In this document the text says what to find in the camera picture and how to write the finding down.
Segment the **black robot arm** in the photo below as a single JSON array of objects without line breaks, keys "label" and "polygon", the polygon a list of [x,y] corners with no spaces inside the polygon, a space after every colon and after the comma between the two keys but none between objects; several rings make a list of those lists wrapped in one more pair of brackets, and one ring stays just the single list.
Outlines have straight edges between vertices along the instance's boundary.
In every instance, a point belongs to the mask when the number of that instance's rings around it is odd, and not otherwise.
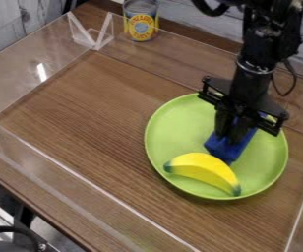
[{"label": "black robot arm", "polygon": [[209,17],[221,16],[230,7],[244,8],[242,48],[236,59],[230,80],[202,78],[198,97],[214,105],[214,134],[238,144],[252,129],[276,136],[289,114],[269,97],[276,86],[273,71],[303,43],[303,0],[216,0],[209,7],[205,0],[190,0]]}]

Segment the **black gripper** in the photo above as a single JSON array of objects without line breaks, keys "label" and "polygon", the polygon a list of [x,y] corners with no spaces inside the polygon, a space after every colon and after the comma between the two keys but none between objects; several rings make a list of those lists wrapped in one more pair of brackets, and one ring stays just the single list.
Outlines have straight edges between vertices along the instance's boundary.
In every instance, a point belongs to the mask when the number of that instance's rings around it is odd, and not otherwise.
[{"label": "black gripper", "polygon": [[232,144],[242,141],[249,131],[256,128],[256,122],[258,129],[277,136],[288,120],[288,112],[268,94],[274,67],[274,63],[254,64],[238,59],[232,80],[209,76],[201,79],[202,87],[197,96],[214,106],[214,133],[224,137],[230,130]]}]

